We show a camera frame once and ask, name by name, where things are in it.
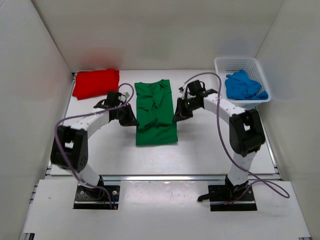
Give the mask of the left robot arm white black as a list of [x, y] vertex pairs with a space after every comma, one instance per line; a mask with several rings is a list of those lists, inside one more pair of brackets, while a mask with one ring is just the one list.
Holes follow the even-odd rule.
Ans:
[[93, 199], [104, 195], [103, 178], [88, 164], [88, 140], [95, 132], [117, 120], [123, 127], [139, 126], [129, 103], [129, 93], [110, 91], [105, 99], [93, 108], [97, 112], [84, 114], [72, 125], [59, 125], [56, 128], [50, 154], [52, 164], [75, 175], [78, 183], [87, 188]]

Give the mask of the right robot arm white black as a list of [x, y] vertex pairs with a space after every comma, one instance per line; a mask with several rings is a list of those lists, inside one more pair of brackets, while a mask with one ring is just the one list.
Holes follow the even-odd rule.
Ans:
[[204, 109], [229, 126], [229, 144], [233, 150], [232, 166], [225, 177], [224, 195], [236, 200], [248, 185], [248, 175], [256, 153], [265, 143], [260, 115], [254, 108], [246, 110], [222, 98], [214, 89], [206, 89], [204, 82], [195, 80], [179, 88], [174, 123], [193, 117], [193, 111]]

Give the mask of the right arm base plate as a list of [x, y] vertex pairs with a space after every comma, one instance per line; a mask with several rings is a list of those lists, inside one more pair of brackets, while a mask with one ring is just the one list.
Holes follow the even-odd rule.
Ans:
[[209, 200], [211, 212], [251, 212], [257, 211], [253, 188], [246, 180], [233, 185], [228, 176], [223, 185], [208, 185], [208, 193], [200, 195], [197, 202]]

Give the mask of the green t shirt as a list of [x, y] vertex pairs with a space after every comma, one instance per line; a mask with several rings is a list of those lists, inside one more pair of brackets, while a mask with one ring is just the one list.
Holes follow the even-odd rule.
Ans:
[[137, 146], [157, 146], [178, 142], [171, 83], [162, 79], [153, 83], [136, 82]]

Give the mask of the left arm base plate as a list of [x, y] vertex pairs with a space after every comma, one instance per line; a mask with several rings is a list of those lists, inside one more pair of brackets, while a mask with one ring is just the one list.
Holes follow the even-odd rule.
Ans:
[[78, 184], [74, 196], [73, 209], [76, 210], [118, 210], [121, 184], [119, 181], [104, 182], [104, 190], [87, 188]]

